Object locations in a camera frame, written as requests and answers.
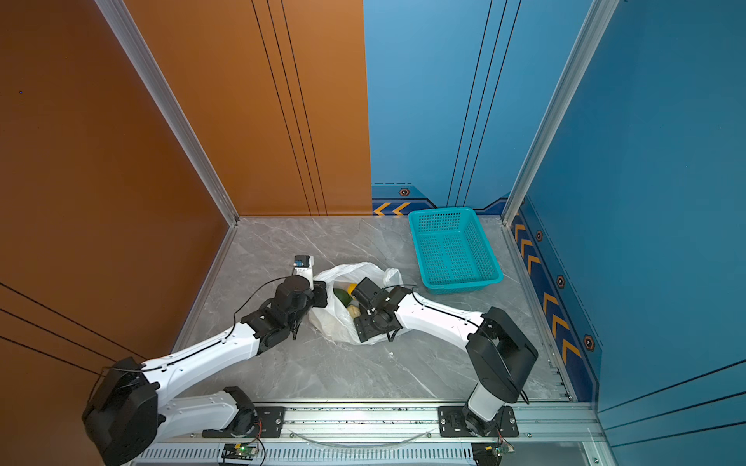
blue plastic basket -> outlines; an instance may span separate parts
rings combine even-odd
[[[417,210],[409,219],[422,282],[432,293],[473,292],[503,280],[474,210]]]

mounting plate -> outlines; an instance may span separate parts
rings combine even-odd
[[[285,422],[285,407],[284,406],[257,406],[256,407],[259,420],[262,421],[262,438],[280,438],[282,432],[282,426]],[[259,433],[259,426],[254,425],[251,430],[241,437],[235,438],[254,438]],[[225,434],[218,430],[205,430],[202,432],[203,438],[225,438]]]
[[[451,437],[476,437],[476,435],[469,432],[464,422],[464,415],[462,413],[462,406],[439,406],[438,407],[438,418],[440,422],[440,436],[451,438]],[[515,413],[513,408],[508,405],[503,405],[500,411],[495,415],[496,422],[495,428],[500,429],[500,434],[503,437],[513,438],[518,437],[518,424],[515,422]],[[498,437],[498,433],[494,430],[490,431],[486,437]]]

marble floor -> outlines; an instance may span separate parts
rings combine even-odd
[[[421,285],[406,217],[242,218],[186,344],[228,328],[233,311],[259,285],[287,274],[296,254],[313,255],[316,273],[339,264],[367,261],[382,269],[398,268],[405,283],[420,285],[418,291],[424,296],[449,306],[480,311],[491,306],[505,309],[539,350],[539,359],[524,387],[528,397],[567,400],[518,282],[499,219],[482,217],[481,222],[502,267],[502,282],[477,292],[431,295]],[[241,315],[254,311],[273,294],[273,287],[265,287]],[[263,401],[465,400],[476,382],[466,352],[428,334],[413,330],[393,342],[374,345],[336,343],[325,339],[306,317],[297,340],[288,339],[261,356],[230,366],[194,385],[183,396],[238,385],[253,400]]]

white plastic bag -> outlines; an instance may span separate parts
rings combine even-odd
[[[321,330],[325,338],[352,344],[374,344],[386,339],[386,335],[375,336],[364,343],[360,343],[355,324],[342,301],[334,296],[333,289],[340,288],[347,291],[348,286],[360,283],[368,277],[383,288],[384,286],[401,285],[401,274],[398,268],[388,268],[382,271],[370,262],[359,264],[343,264],[323,271],[313,279],[327,284],[327,306],[313,307],[308,313],[308,319],[314,327]]]

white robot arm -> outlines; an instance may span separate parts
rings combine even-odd
[[[381,289],[370,279],[352,295],[361,315],[354,319],[361,341],[402,328],[421,330],[465,350],[479,383],[463,414],[467,427],[485,436],[505,402],[514,403],[533,363],[536,349],[504,311],[467,312],[428,300],[403,286]],[[203,431],[203,435],[255,435],[257,412],[238,387],[215,394],[176,398],[216,372],[260,355],[298,332],[313,307],[327,304],[324,282],[313,281],[313,257],[296,256],[292,276],[275,296],[226,331],[177,353],[137,364],[117,362],[83,413],[86,432],[107,466],[139,455],[154,441]]]

